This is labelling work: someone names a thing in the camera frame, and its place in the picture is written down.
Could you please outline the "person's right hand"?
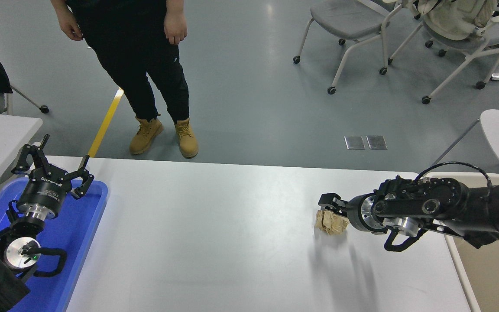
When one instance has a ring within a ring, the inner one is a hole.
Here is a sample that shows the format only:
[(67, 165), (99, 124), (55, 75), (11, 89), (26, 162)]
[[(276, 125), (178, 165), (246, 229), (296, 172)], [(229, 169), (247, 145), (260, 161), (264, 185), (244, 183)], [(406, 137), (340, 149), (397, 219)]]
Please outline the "person's right hand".
[(62, 32), (72, 41), (83, 41), (84, 36), (73, 16), (60, 16), (58, 18)]

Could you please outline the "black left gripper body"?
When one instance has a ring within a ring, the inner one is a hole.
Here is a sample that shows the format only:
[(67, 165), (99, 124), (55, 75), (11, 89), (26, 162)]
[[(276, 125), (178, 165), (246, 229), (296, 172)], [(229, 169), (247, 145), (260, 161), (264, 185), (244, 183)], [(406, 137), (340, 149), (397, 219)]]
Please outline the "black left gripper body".
[(65, 180), (64, 174), (61, 169), (51, 169), (50, 174), (35, 169), (17, 202), (17, 209), (25, 210), (30, 205), (38, 204), (50, 210), (60, 210), (67, 193), (72, 190), (71, 181)]

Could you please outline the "person's left hand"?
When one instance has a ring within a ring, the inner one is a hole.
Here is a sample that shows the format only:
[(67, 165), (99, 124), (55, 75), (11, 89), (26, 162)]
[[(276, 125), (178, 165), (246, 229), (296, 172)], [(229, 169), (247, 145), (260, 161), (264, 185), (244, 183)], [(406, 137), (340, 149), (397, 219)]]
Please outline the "person's left hand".
[(183, 11), (167, 13), (164, 19), (165, 38), (178, 46), (188, 36), (188, 24)]

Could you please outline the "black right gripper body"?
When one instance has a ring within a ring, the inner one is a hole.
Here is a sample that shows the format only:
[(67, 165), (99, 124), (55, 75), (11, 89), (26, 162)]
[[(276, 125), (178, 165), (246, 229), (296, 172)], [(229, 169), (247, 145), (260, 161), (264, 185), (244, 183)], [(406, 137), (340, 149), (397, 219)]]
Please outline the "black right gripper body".
[(349, 223), (359, 231), (369, 231), (366, 222), (363, 221), (361, 207), (368, 195), (359, 195), (347, 203), (347, 215)]

